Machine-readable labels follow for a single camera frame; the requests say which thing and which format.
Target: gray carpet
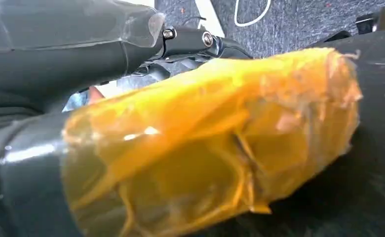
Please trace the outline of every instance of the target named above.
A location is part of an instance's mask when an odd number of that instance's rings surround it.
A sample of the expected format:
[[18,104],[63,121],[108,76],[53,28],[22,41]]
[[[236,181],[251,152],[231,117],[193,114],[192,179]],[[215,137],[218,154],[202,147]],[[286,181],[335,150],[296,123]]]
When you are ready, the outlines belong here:
[[[338,30],[355,34],[357,16],[385,6],[385,0],[272,0],[260,22],[241,28],[233,21],[235,0],[212,0],[212,3],[226,37],[241,43],[255,57],[293,51]],[[238,21],[257,18],[265,4],[266,0],[240,0]],[[166,22],[171,25],[199,16],[194,0],[156,0],[156,8],[166,14]],[[191,26],[197,24],[198,20],[191,21]]]

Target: bolt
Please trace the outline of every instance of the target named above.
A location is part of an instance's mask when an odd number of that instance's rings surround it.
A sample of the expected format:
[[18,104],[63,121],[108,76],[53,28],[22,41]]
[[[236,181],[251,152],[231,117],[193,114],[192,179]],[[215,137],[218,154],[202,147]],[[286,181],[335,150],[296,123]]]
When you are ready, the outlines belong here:
[[209,32],[203,33],[203,43],[206,47],[210,47],[213,45],[213,36]]
[[170,29],[164,30],[163,31],[163,37],[167,40],[173,39],[174,38],[174,32]]

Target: white wire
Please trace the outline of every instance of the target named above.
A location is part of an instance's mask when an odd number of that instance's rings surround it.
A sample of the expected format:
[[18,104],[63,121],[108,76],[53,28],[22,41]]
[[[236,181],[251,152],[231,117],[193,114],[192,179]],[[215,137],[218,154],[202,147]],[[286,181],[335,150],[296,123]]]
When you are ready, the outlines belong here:
[[260,21],[260,20],[266,15],[266,13],[267,13],[268,10],[270,9],[270,5],[271,5],[271,0],[268,0],[268,1],[267,1],[267,5],[266,5],[264,11],[258,16],[258,18],[256,18],[256,19],[253,20],[253,21],[250,21],[250,22],[239,23],[239,22],[237,21],[237,11],[238,11],[238,8],[239,8],[239,1],[240,1],[240,0],[236,0],[236,5],[234,6],[234,24],[235,24],[236,26],[239,26],[239,27],[250,26],[250,25],[253,25],[253,24],[257,23],[258,21]]

